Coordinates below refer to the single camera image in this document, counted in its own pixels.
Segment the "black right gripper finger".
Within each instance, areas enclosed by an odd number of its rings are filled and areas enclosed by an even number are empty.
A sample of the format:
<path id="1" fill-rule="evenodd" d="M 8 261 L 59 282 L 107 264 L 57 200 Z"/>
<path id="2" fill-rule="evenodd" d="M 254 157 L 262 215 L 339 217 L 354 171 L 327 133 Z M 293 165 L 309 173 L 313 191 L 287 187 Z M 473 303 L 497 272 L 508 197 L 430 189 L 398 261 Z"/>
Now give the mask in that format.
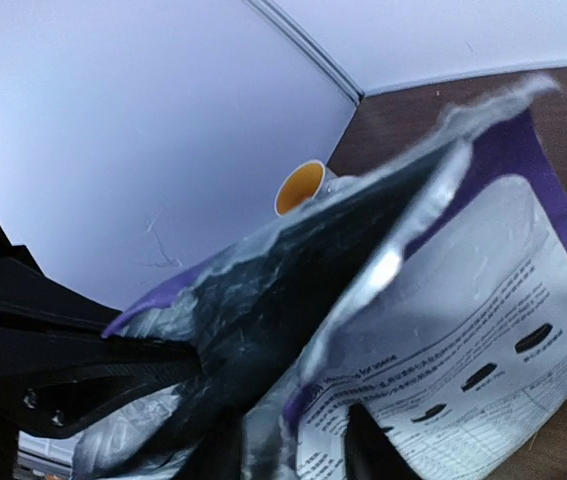
<path id="1" fill-rule="evenodd" d="M 344 435 L 347 480 L 420 480 L 370 412 L 360 403 L 348 409 Z"/>

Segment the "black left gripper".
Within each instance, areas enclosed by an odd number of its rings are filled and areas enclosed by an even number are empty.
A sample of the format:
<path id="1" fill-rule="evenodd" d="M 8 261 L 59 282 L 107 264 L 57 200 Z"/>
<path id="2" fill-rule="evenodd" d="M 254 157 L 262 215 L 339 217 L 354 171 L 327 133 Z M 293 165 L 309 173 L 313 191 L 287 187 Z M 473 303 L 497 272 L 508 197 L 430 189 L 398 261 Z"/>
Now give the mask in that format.
<path id="1" fill-rule="evenodd" d="M 36 332 L 32 321 L 100 332 L 120 312 L 45 277 L 0 227 L 0 479 L 19 431 L 68 438 L 126 404 L 197 376 L 186 342 Z"/>

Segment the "purple pet food bag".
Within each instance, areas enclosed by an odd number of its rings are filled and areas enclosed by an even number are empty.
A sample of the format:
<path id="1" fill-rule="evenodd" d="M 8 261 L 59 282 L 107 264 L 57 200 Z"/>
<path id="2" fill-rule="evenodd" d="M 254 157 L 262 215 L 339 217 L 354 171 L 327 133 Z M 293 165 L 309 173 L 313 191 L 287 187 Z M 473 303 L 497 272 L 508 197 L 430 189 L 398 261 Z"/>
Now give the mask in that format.
<path id="1" fill-rule="evenodd" d="M 104 337 L 202 371 L 87 428 L 76 479 L 344 479 L 360 403 L 421 479 L 482 479 L 567 400 L 567 196 L 536 74 L 164 281 Z"/>

